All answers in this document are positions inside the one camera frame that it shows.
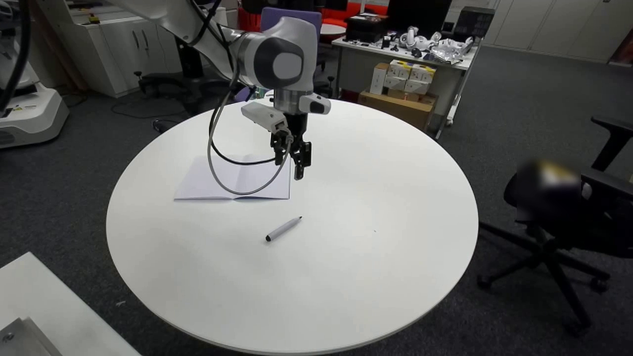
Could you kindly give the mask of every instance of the paper on table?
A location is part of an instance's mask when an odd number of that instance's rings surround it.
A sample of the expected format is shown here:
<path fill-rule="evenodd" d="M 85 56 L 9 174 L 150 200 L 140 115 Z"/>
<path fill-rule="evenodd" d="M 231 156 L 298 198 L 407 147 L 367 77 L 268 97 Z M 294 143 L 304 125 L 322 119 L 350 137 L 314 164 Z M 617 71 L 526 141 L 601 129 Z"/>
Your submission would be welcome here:
<path fill-rule="evenodd" d="M 257 200 L 286 200 L 290 198 L 290 170 L 288 162 L 282 164 L 278 176 L 267 186 L 265 190 L 253 196 L 235 196 L 225 192 L 209 172 L 207 158 L 197 156 L 179 182 L 176 190 L 176 200 L 229 200 L 229 198 L 257 198 Z M 219 156 L 213 158 L 215 174 L 219 176 L 221 184 L 237 190 L 249 192 L 259 188 L 261 184 L 268 182 L 278 166 L 274 162 L 257 164 L 257 166 L 235 166 L 231 162 L 221 160 Z"/>

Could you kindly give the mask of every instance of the chair wheel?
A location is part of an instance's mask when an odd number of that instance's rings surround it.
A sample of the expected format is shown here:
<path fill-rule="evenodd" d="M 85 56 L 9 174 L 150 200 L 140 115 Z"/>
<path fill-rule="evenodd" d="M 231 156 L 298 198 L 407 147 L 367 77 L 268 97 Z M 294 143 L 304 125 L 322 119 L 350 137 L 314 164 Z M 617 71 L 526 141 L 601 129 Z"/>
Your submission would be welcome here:
<path fill-rule="evenodd" d="M 583 334 L 587 334 L 591 323 L 579 323 L 579 321 L 567 321 L 563 323 L 563 328 L 567 334 L 571 334 L 573 338 L 581 338 Z"/>
<path fill-rule="evenodd" d="M 609 289 L 609 285 L 605 279 L 595 277 L 595 279 L 591 279 L 589 289 L 595 293 L 605 293 Z"/>
<path fill-rule="evenodd" d="M 478 289 L 490 291 L 492 283 L 486 277 L 476 277 Z"/>

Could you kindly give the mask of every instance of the pen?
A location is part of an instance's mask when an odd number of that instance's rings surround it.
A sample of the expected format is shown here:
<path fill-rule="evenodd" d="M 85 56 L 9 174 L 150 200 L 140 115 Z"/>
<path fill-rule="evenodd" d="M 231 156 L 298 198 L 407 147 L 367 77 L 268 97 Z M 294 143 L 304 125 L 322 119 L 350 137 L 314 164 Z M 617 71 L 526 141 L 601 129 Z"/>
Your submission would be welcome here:
<path fill-rule="evenodd" d="M 302 216 L 278 226 L 276 230 L 272 230 L 270 234 L 265 236 L 265 241 L 272 241 L 278 236 L 282 236 L 284 232 L 292 230 L 298 222 L 302 220 Z"/>

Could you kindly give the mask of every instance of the cardboard box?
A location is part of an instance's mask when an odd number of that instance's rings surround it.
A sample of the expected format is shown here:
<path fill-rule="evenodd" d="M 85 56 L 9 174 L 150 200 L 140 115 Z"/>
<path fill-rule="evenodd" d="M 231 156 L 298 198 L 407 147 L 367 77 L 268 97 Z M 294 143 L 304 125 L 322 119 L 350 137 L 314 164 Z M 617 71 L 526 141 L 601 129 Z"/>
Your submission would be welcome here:
<path fill-rule="evenodd" d="M 429 87 L 431 87 L 431 81 L 419 81 L 419 79 L 409 77 L 407 85 L 403 87 L 403 93 L 423 97 L 423 95 L 427 95 Z"/>
<path fill-rule="evenodd" d="M 407 61 L 391 59 L 387 65 L 387 73 L 383 75 L 383 87 L 387 91 L 403 91 L 411 73 L 411 65 Z"/>
<path fill-rule="evenodd" d="M 387 97 L 395 97 L 395 99 L 403 99 L 403 101 L 421 101 L 423 99 L 423 95 L 419 95 L 419 93 L 407 93 L 401 89 L 387 89 Z"/>
<path fill-rule="evenodd" d="M 433 113 L 435 99 L 421 97 L 421 101 L 405 101 L 387 95 L 359 93 L 358 103 L 365 107 L 373 107 L 387 115 L 401 119 L 417 129 L 425 129 L 429 123 L 429 115 Z"/>
<path fill-rule="evenodd" d="M 373 67 L 369 93 L 381 95 L 383 77 L 387 75 L 387 69 L 389 69 L 387 63 L 377 63 L 377 65 Z"/>

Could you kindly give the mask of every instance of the white cabinet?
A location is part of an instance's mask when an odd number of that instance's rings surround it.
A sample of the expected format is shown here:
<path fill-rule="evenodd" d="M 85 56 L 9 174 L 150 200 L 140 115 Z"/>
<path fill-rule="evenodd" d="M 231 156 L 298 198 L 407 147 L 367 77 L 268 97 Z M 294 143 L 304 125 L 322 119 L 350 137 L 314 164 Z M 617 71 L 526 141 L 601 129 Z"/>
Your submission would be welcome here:
<path fill-rule="evenodd" d="M 100 24 L 104 56 L 114 81 L 124 87 L 112 97 L 138 87 L 138 77 L 146 73 L 178 73 L 179 59 L 176 40 L 162 28 L 144 20 Z"/>
<path fill-rule="evenodd" d="M 65 0 L 37 0 L 85 83 L 120 97 L 138 87 L 138 75 L 179 73 L 176 40 L 158 24 L 116 6 L 69 10 Z"/>

